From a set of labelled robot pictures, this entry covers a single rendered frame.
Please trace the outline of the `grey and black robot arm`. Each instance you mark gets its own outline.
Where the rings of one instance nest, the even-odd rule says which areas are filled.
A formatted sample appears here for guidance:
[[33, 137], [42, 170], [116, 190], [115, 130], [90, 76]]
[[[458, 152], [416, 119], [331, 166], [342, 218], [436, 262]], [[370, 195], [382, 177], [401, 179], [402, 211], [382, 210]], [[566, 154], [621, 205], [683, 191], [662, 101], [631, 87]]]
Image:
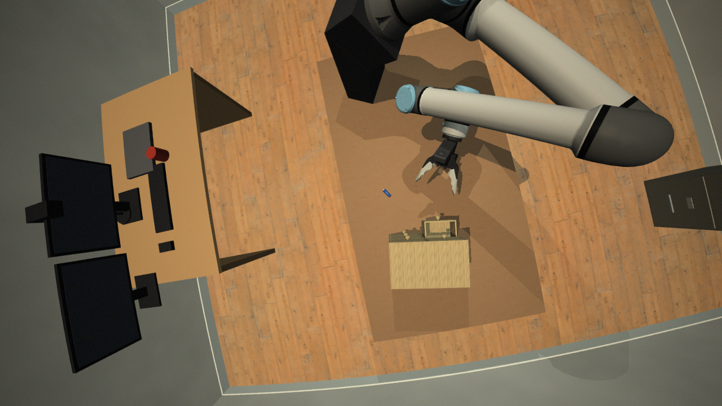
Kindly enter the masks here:
[[444, 135], [466, 138], [473, 125], [621, 167], [651, 164], [675, 139], [666, 118], [506, 0], [364, 0], [364, 8], [372, 30], [388, 42], [430, 19], [468, 41], [480, 39], [556, 104], [479, 94], [462, 85], [400, 87], [399, 111], [444, 119]]

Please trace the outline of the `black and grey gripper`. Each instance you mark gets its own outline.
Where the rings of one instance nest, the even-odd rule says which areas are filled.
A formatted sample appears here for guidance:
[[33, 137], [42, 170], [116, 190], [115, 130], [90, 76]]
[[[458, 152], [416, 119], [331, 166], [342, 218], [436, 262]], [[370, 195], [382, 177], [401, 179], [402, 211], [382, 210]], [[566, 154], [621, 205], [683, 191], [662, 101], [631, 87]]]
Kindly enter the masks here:
[[[446, 138], [447, 140], [452, 141], [452, 142], [456, 142], [456, 146], [457, 146], [458, 142], [462, 141], [461, 138], [444, 135], [444, 134], [443, 134], [443, 138]], [[455, 141], [455, 140], [457, 140], [457, 141]], [[455, 146], [455, 149], [456, 149], [456, 146]], [[440, 162], [436, 162], [435, 160], [432, 160], [433, 155], [431, 157], [429, 157], [428, 159], [426, 159], [425, 164], [422, 166], [422, 169], [420, 170], [420, 172], [417, 176], [417, 179], [415, 181], [417, 182], [422, 177], [422, 175], [424, 175], [427, 170], [432, 169], [433, 165], [435, 165], [435, 164], [436, 164], [436, 167], [438, 167], [440, 165], [441, 167], [444, 167], [444, 169], [449, 169], [451, 167], [450, 171], [448, 172], [448, 176], [451, 178], [451, 184], [453, 186], [452, 191], [453, 191], [453, 194], [455, 195], [456, 189], [457, 189], [457, 183], [458, 183], [458, 172], [459, 172], [458, 164], [456, 163], [458, 154], [454, 154], [455, 149], [454, 149], [453, 153], [449, 156], [449, 158], [445, 164], [440, 164]]]

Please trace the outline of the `brown wooden chest of drawers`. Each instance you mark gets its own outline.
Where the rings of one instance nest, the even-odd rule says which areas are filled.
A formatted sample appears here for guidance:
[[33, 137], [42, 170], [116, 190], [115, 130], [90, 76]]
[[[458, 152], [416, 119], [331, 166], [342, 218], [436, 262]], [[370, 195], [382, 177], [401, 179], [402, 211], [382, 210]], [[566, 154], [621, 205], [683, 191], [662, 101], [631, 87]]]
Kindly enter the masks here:
[[426, 241], [390, 242], [390, 288], [471, 288], [469, 243]]

